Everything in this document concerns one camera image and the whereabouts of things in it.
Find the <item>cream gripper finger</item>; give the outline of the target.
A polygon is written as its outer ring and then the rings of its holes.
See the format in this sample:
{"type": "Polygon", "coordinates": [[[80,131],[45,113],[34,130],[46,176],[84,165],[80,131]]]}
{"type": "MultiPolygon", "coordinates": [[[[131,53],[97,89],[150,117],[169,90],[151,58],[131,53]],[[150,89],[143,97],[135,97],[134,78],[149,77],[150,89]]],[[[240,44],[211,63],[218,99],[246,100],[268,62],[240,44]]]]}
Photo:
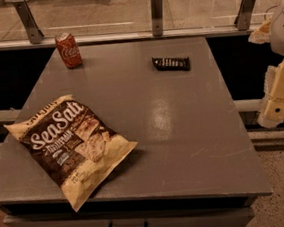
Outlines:
{"type": "Polygon", "coordinates": [[[253,44],[270,43],[271,42],[270,25],[271,25],[270,19],[263,21],[262,25],[259,28],[256,28],[256,30],[252,32],[252,34],[248,38],[248,41],[253,44]]]}
{"type": "Polygon", "coordinates": [[[264,79],[265,92],[258,110],[258,124],[274,128],[284,121],[284,59],[278,66],[268,66],[264,79]]]}

